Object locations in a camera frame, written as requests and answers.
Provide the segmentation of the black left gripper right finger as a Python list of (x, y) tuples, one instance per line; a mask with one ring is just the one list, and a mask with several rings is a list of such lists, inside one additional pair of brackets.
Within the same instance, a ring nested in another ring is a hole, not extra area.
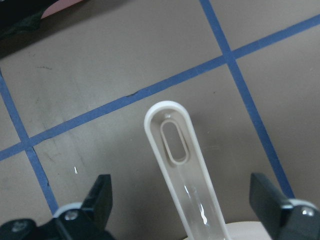
[(249, 204), (273, 240), (279, 240), (293, 205), (262, 173), (250, 175)]

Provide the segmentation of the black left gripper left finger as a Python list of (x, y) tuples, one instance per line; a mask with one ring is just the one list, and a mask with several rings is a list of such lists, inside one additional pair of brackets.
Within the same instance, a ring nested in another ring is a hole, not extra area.
[(110, 174), (97, 177), (80, 209), (98, 229), (105, 229), (112, 211), (112, 181)]

